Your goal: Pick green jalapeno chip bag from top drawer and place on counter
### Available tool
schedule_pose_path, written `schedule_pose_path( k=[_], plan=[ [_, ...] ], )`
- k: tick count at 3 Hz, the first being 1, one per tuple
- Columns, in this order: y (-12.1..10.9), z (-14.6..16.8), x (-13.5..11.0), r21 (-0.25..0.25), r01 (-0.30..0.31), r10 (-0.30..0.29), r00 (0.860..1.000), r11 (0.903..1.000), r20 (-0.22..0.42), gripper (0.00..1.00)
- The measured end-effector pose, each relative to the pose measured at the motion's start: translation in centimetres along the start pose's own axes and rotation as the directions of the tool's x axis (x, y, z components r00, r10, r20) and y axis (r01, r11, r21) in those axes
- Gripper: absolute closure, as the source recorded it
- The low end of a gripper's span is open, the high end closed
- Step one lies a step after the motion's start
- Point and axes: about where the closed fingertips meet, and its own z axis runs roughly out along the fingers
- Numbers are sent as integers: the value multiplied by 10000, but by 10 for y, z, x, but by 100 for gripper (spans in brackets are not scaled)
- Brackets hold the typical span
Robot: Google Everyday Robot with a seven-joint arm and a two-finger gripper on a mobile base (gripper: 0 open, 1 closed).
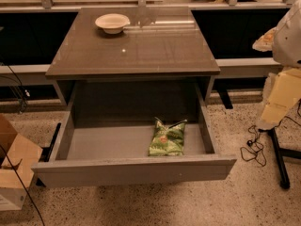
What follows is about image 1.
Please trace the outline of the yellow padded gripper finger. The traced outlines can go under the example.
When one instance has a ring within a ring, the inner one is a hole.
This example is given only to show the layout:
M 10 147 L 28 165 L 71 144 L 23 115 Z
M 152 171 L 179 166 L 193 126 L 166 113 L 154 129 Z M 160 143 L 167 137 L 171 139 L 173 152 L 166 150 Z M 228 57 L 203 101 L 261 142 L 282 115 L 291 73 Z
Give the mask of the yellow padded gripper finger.
M 278 126 L 300 99 L 300 69 L 285 68 L 278 74 L 270 73 L 264 83 L 262 102 L 256 120 L 257 127 L 270 130 Z

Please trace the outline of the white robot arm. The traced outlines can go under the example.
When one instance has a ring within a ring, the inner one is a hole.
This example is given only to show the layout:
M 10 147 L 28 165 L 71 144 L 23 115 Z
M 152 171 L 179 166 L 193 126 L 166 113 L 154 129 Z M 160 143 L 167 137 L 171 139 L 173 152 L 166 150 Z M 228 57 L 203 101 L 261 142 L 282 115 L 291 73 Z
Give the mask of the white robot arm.
M 252 47 L 271 51 L 282 71 L 269 73 L 265 80 L 256 125 L 261 130 L 278 126 L 288 111 L 301 99 L 301 0 L 268 30 Z

